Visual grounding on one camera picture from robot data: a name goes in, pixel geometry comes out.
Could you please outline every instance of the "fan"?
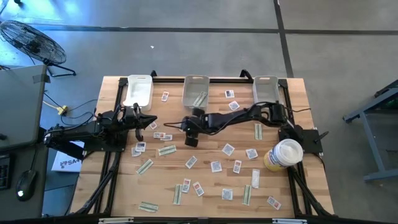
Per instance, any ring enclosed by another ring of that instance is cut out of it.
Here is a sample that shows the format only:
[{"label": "fan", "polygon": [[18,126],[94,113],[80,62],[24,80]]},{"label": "fan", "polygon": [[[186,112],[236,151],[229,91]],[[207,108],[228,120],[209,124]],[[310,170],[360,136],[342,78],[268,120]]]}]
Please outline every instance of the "fan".
[{"label": "fan", "polygon": [[37,29],[18,21],[8,20],[0,24],[0,34],[7,42],[28,56],[43,62],[47,66],[56,66],[71,72],[53,75],[49,70],[52,77],[76,75],[75,71],[59,66],[67,60],[62,47]]}]

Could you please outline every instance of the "gray laptop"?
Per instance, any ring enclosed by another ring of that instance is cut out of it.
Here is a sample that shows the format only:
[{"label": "gray laptop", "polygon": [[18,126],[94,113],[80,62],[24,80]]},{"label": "gray laptop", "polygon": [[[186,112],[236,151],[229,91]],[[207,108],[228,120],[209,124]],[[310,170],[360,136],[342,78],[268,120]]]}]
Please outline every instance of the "gray laptop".
[{"label": "gray laptop", "polygon": [[0,70],[0,151],[37,140],[46,65]]}]

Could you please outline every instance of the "black mouse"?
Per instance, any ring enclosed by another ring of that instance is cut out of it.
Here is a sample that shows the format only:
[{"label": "black mouse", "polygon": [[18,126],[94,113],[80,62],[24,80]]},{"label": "black mouse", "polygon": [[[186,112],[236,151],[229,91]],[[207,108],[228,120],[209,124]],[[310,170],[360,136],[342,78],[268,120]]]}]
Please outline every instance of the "black mouse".
[{"label": "black mouse", "polygon": [[16,194],[18,200],[21,202],[29,200],[33,196],[35,192],[36,173],[37,172],[34,170],[27,170],[19,177],[16,186]]}]

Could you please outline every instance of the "plastic jar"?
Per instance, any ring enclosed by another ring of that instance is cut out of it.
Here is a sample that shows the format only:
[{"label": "plastic jar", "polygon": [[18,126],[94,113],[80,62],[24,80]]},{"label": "plastic jar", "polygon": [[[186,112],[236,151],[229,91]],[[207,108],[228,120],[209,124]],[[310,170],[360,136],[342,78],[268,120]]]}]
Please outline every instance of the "plastic jar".
[{"label": "plastic jar", "polygon": [[282,140],[264,156],[264,164],[271,171],[285,169],[301,160],[303,160],[303,149],[293,139]]}]

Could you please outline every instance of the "concrete floor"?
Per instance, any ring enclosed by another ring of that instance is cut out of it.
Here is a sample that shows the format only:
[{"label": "concrete floor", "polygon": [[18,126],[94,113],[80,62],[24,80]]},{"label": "concrete floor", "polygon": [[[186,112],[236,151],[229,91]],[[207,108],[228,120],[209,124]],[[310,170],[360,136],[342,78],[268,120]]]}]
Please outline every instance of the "concrete floor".
[{"label": "concrete floor", "polygon": [[[10,1],[0,20],[74,26],[278,28],[272,0],[24,2],[24,7],[19,8]],[[279,2],[286,29],[398,29],[395,0]],[[104,75],[149,74],[156,70],[159,75],[235,77],[245,68],[254,76],[287,76],[279,34],[45,33],[65,49],[68,59],[64,66],[78,73],[76,77],[53,78],[46,86],[50,96],[70,107],[96,98]],[[396,222],[398,179],[366,184],[362,181],[364,175],[377,171],[376,164],[362,124],[355,121],[348,125],[341,120],[356,105],[370,100],[375,91],[397,79],[396,36],[289,34],[287,45],[294,77],[305,79],[314,123],[320,131],[330,132],[322,141],[335,213],[346,218]],[[9,44],[0,42],[0,64],[25,66],[32,62]],[[88,104],[71,116],[94,106],[95,103]],[[44,106],[41,125],[49,128],[55,123],[60,123],[59,117]],[[55,152],[50,152],[49,165],[54,156]],[[44,213],[65,213],[72,192],[70,185],[75,180],[75,174],[58,174],[48,169]]]}]

